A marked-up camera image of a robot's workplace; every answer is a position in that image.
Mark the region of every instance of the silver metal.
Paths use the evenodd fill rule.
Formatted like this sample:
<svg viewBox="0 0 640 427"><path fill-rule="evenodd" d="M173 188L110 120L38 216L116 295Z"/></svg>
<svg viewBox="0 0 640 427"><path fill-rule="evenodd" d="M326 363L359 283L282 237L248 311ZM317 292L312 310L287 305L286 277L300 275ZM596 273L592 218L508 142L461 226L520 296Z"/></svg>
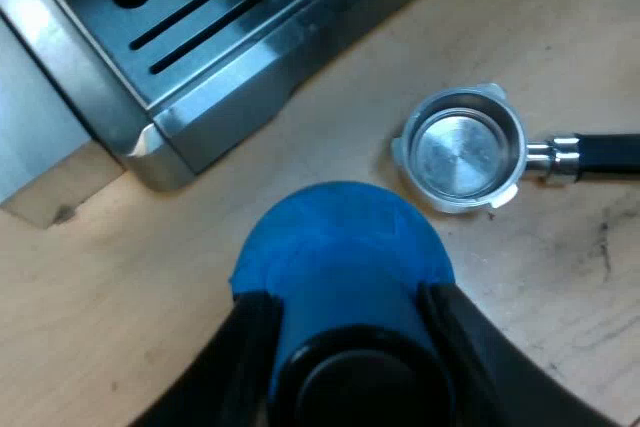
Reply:
<svg viewBox="0 0 640 427"><path fill-rule="evenodd" d="M579 143L575 134L564 134L529 144L526 176L552 185L576 182L580 171Z"/></svg>
<svg viewBox="0 0 640 427"><path fill-rule="evenodd" d="M510 201L526 166L526 149L522 123L496 84L428 98L393 143L410 184L448 213Z"/></svg>
<svg viewBox="0 0 640 427"><path fill-rule="evenodd" d="M122 168L91 139L1 18L0 46L0 205L48 227Z"/></svg>
<svg viewBox="0 0 640 427"><path fill-rule="evenodd" d="M72 21L73 15L55 0L0 0L0 11L91 133L145 184L154 190L170 190L194 179L162 137L158 141L166 145L149 156L149 165L141 155L130 158L151 119L97 44ZM161 158L166 160L165 172L147 177L158 171Z"/></svg>
<svg viewBox="0 0 640 427"><path fill-rule="evenodd" d="M155 123L176 150L174 160L184 159L199 173L273 117L296 86L407 1L147 0L138 8L113 0L55 3L109 67L112 82L121 84L123 98L111 114L121 120L107 121L92 110L84 114L87 122L104 135L107 124L118 129L133 116L124 122L135 126L131 131L104 139L118 146L125 141L125 152ZM105 85L110 91L111 84ZM146 171L138 169L143 178Z"/></svg>

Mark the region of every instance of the wooden countertop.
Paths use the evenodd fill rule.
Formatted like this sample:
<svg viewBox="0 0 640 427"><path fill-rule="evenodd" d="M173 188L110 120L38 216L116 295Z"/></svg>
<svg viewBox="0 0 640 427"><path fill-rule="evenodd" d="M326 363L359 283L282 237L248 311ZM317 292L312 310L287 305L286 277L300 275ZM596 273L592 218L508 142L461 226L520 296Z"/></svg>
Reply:
<svg viewBox="0 0 640 427"><path fill-rule="evenodd" d="M405 195L388 144L443 87L496 81L532 136L640 131L638 0L415 0L179 195L126 174L47 231L0 215L0 425L122 426L230 308L277 200L352 179ZM462 288L623 425L640 416L640 187L524 182L495 217L428 209Z"/></svg>

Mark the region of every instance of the drip tray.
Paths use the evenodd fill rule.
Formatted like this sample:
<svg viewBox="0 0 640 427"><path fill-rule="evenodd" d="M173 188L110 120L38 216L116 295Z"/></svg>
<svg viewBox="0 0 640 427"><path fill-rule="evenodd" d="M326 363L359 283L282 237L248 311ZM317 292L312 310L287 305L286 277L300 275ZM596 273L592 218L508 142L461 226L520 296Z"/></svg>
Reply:
<svg viewBox="0 0 640 427"><path fill-rule="evenodd" d="M139 109L197 174L275 115L295 86L407 1L55 3L131 96L129 108ZM126 154L112 145L99 112L74 109L116 156ZM131 139L132 151L141 135ZM144 178L144 169L137 170Z"/></svg>

